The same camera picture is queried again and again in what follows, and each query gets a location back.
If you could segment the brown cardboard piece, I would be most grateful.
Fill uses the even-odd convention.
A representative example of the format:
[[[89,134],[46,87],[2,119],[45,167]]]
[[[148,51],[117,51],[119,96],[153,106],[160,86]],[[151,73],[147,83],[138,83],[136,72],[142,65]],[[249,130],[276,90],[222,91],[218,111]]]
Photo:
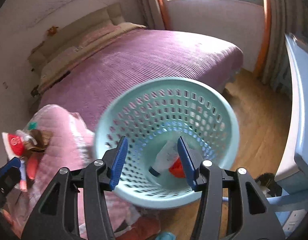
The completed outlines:
[[[32,129],[28,132],[28,135],[30,138],[24,141],[25,148],[32,152],[42,153],[49,146],[53,133],[46,130]]]

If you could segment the colourful snack packet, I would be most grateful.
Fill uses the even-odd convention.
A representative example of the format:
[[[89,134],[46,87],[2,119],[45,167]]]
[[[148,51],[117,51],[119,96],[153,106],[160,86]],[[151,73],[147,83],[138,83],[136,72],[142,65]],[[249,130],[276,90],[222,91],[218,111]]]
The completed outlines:
[[[8,160],[23,156],[26,146],[38,145],[37,140],[33,136],[22,130],[17,130],[16,134],[2,132],[1,135]]]

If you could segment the red plastic bag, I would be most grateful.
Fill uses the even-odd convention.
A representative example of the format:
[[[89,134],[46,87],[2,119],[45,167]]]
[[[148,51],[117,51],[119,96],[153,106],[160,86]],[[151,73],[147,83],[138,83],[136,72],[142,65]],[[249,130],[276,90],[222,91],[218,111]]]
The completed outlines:
[[[169,172],[176,178],[185,178],[182,163],[179,158],[169,168]]]

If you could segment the green small packet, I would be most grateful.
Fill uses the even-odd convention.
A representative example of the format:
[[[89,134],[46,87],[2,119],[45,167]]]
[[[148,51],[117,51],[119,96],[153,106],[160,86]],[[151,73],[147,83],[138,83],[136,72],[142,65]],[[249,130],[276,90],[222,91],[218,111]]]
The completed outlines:
[[[28,129],[29,131],[30,131],[30,130],[33,130],[33,129],[37,129],[37,123],[34,122],[34,121],[29,122],[27,129]]]

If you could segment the mint green laundry basket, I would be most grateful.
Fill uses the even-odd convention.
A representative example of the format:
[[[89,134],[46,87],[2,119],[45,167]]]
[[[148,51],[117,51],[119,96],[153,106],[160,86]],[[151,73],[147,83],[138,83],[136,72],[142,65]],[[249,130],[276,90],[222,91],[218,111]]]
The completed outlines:
[[[149,172],[160,151],[176,152],[183,137],[192,150],[221,168],[234,163],[239,125],[226,99],[192,79],[166,77],[142,83],[116,98],[102,114],[95,131],[94,154],[102,158],[127,139],[127,155],[114,192],[149,209],[172,209],[200,198],[184,178],[168,170]]]

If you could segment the pink quilted blanket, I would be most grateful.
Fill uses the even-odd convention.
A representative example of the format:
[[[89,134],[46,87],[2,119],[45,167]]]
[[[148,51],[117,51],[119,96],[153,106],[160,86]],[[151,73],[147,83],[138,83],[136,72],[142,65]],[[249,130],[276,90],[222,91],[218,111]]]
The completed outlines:
[[[46,105],[32,121],[40,131],[52,132],[52,137],[39,161],[33,184],[26,192],[13,189],[7,196],[7,217],[17,235],[21,235],[31,211],[60,168],[74,171],[92,162],[94,133],[87,128],[79,113],[70,113],[59,105]],[[117,239],[147,239],[160,232],[156,212],[138,211],[113,192],[106,192],[105,198]]]

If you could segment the purple bedspread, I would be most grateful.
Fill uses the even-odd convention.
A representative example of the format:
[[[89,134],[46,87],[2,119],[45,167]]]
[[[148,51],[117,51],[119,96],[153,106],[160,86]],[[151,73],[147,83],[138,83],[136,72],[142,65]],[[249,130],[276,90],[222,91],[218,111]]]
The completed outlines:
[[[221,91],[243,66],[236,45],[207,35],[132,30],[75,67],[42,96],[41,106],[59,105],[81,115],[94,130],[107,106],[147,80],[195,79]]]

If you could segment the yellow folded blanket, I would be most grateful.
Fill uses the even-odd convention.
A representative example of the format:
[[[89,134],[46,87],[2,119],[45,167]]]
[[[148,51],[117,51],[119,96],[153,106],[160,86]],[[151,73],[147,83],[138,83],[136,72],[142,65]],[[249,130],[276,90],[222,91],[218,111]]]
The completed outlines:
[[[102,38],[99,38],[98,40],[90,43],[86,47],[80,47],[79,46],[79,42],[82,39],[82,37],[78,40],[78,44],[77,45],[70,46],[70,47],[78,47],[79,48],[78,56],[74,60],[72,60],[66,66],[65,70],[63,70],[60,74],[58,74],[56,76],[56,78],[53,79],[51,82],[48,82],[48,83],[46,83],[43,86],[40,86],[40,84],[39,84],[38,92],[39,93],[43,93],[46,90],[48,90],[52,85],[54,85],[56,83],[57,80],[59,80],[62,76],[64,76],[65,73],[67,73],[67,72],[71,71],[72,69],[74,69],[78,64],[80,64],[82,61],[84,61],[88,57],[92,56],[94,53],[98,52],[99,50],[102,50],[106,46],[108,46],[111,43],[113,43],[121,35],[124,35],[125,33],[128,33],[130,31],[133,31],[133,30],[136,30],[136,29],[146,29],[146,26],[144,26],[144,25],[134,24],[134,23],[131,23],[131,22],[123,22],[121,24],[118,24],[118,26],[121,27],[119,30],[116,30],[116,31],[114,31],[114,32],[112,32],[110,34],[107,34],[107,35],[103,36]]]

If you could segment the orange plush toy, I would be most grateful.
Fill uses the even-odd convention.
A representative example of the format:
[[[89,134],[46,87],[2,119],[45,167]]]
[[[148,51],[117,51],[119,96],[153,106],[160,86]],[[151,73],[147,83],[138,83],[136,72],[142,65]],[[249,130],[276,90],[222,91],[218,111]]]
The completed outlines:
[[[52,26],[49,29],[47,29],[46,35],[48,37],[51,37],[51,36],[55,35],[57,33],[57,31],[58,31],[58,26]]]

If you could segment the pink pillow right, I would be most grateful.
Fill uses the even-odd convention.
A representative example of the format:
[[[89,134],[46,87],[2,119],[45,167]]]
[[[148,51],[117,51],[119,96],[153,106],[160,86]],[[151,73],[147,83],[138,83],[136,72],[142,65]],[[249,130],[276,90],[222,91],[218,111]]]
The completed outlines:
[[[99,29],[95,29],[82,37],[82,39],[79,42],[79,46],[86,47],[90,43],[98,40],[99,38],[102,38],[103,36],[107,34],[110,34],[116,30],[119,30],[120,28],[121,27],[118,25],[108,25],[108,26],[105,26]]]

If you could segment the beige padded headboard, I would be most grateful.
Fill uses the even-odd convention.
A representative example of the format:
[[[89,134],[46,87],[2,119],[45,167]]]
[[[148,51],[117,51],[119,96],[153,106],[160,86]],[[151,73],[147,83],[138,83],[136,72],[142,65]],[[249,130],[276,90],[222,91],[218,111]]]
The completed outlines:
[[[31,51],[27,58],[31,70],[40,74],[42,68],[60,52],[71,46],[77,46],[87,33],[98,28],[118,25],[125,22],[120,3],[114,3],[61,28],[53,36],[47,37],[39,46]]]

